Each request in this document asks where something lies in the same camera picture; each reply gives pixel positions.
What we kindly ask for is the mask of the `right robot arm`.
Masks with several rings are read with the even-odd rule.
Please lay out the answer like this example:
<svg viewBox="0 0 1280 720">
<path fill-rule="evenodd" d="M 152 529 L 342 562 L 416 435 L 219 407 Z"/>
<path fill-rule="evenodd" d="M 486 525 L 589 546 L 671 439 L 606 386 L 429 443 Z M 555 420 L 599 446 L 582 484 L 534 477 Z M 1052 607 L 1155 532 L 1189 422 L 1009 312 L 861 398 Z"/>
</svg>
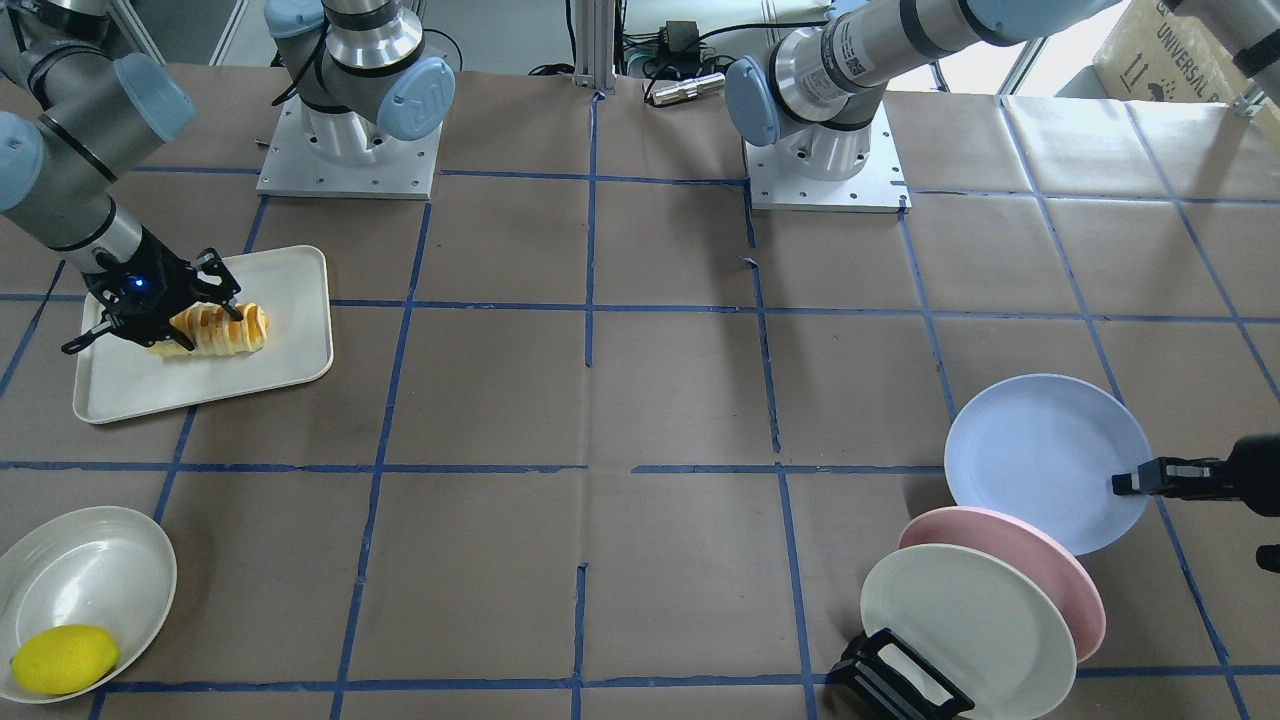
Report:
<svg viewBox="0 0 1280 720">
<path fill-rule="evenodd" d="M 379 140 L 426 138 L 445 119 L 454 70 L 398 1 L 269 1 L 268 32 L 323 156 L 366 161 Z M 68 261 L 101 307 L 68 355 L 111 334 L 161 355 L 260 350 L 269 322 L 241 304 L 214 249 L 174 254 L 109 190 L 193 119 L 195 105 L 142 53 L 109 56 L 105 1 L 5 1 L 3 74 L 40 105 L 3 113 L 3 215 Z"/>
</svg>

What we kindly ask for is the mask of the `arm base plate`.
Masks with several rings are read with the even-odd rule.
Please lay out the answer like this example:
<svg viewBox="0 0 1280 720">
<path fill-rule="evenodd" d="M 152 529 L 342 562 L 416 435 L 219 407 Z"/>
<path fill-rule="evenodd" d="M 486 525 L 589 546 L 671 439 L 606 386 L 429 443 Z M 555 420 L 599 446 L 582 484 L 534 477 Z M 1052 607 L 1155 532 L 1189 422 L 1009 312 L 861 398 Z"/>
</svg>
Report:
<svg viewBox="0 0 1280 720">
<path fill-rule="evenodd" d="M 256 190 L 273 197 L 428 201 L 442 127 L 401 141 L 355 113 L 320 113 L 288 100 L 268 146 Z"/>
<path fill-rule="evenodd" d="M 913 206 L 886 106 L 863 129 L 813 126 L 742 150 L 756 210 L 895 214 Z"/>
</svg>

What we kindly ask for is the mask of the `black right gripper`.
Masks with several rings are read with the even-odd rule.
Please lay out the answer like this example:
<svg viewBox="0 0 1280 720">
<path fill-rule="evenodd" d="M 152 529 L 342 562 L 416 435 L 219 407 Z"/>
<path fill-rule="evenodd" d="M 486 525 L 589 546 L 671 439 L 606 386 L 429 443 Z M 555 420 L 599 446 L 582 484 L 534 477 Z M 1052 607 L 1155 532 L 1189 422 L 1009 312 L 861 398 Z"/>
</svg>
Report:
<svg viewBox="0 0 1280 720">
<path fill-rule="evenodd" d="M 86 274 L 84 281 L 102 305 L 101 318 L 61 346 L 65 355 L 77 355 L 106 334 L 141 346 L 165 340 L 193 346 L 172 325 L 172 319 L 196 302 L 218 305 L 232 322 L 244 319 L 237 306 L 242 286 L 215 249 L 205 249 L 188 263 L 143 229 L 131 259 L 118 261 L 104 250 L 97 251 L 95 259 L 104 272 Z"/>
</svg>

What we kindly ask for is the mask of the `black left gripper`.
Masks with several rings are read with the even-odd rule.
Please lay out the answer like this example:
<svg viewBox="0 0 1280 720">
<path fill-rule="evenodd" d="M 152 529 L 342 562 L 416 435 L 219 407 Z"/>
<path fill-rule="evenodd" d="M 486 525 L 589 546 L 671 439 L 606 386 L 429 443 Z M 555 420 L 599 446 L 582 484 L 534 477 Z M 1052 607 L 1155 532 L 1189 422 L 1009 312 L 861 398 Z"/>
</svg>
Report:
<svg viewBox="0 0 1280 720">
<path fill-rule="evenodd" d="M 1228 478 L 1230 465 L 1231 480 Z M 1239 501 L 1263 518 L 1279 518 L 1279 434 L 1247 436 L 1226 460 L 1155 457 L 1111 478 L 1116 496 L 1161 496 L 1194 501 Z M 1280 544 L 1261 544 L 1256 565 L 1280 573 Z"/>
</svg>

